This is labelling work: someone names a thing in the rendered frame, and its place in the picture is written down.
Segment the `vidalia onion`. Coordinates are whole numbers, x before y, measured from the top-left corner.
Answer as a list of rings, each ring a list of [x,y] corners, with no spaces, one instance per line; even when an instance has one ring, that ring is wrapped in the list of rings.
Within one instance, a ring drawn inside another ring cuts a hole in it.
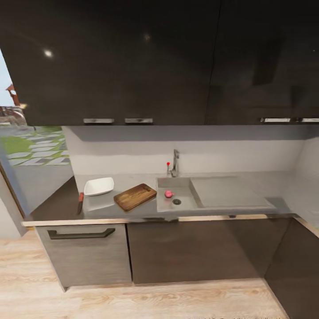
[[[166,190],[164,194],[167,198],[170,198],[172,195],[174,195],[174,193],[172,193],[170,190]]]

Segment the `cutting board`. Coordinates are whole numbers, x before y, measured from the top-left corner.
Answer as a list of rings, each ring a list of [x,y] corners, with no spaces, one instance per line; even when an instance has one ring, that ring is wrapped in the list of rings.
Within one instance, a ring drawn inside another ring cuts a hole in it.
[[[114,201],[126,212],[157,195],[157,191],[147,184],[139,184],[113,197]]]

